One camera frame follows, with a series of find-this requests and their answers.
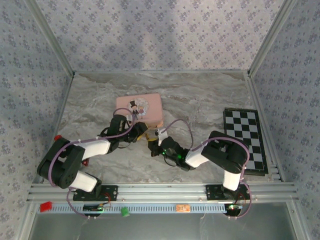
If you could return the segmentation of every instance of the wall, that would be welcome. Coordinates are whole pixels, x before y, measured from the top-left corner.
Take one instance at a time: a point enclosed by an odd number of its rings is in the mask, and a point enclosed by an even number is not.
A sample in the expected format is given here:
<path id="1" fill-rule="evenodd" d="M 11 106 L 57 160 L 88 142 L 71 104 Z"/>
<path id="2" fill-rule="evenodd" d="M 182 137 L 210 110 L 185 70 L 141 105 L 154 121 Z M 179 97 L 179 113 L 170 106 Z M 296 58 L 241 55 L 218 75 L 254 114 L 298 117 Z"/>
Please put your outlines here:
<path id="1" fill-rule="evenodd" d="M 283 0 L 39 0 L 75 71 L 247 70 Z"/>
<path id="2" fill-rule="evenodd" d="M 69 79 L 22 0 L 0 3 L 0 239 L 13 239 Z"/>
<path id="3" fill-rule="evenodd" d="M 320 239 L 320 2 L 298 0 L 254 76 L 287 181 Z"/>

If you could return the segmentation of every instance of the gray marble table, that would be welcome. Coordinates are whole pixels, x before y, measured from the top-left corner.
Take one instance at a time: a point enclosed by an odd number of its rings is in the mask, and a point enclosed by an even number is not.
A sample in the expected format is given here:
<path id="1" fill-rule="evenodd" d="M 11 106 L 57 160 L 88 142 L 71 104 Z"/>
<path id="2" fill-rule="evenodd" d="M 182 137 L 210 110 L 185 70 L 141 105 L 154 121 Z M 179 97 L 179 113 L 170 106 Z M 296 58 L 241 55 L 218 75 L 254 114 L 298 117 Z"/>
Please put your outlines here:
<path id="1" fill-rule="evenodd" d="M 241 72 L 83 73 L 74 77 L 59 134 L 69 140 L 93 138 L 109 126 L 117 97 L 149 93 L 161 95 L 165 126 L 177 118 L 190 124 L 194 146 L 211 131 L 224 131 L 224 108 L 255 108 Z M 183 122 L 175 123 L 168 133 L 182 147 L 190 146 Z M 150 157 L 144 138 L 126 149 L 92 157 L 83 171 L 104 183 L 219 183 L 223 179 L 223 170 L 211 162 L 185 172 L 166 165 L 161 156 Z M 246 179 L 264 182 L 268 176 Z"/>

